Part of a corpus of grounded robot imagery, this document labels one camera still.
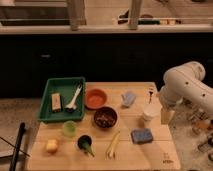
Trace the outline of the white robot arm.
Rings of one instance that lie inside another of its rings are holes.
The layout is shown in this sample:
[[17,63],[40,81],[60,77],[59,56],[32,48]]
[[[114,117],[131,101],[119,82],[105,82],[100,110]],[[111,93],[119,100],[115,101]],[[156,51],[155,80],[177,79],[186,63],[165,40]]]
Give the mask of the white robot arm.
[[204,66],[196,61],[170,68],[164,73],[164,85],[159,91],[162,124],[169,124],[175,108],[184,99],[213,115],[213,88],[202,82],[205,74]]

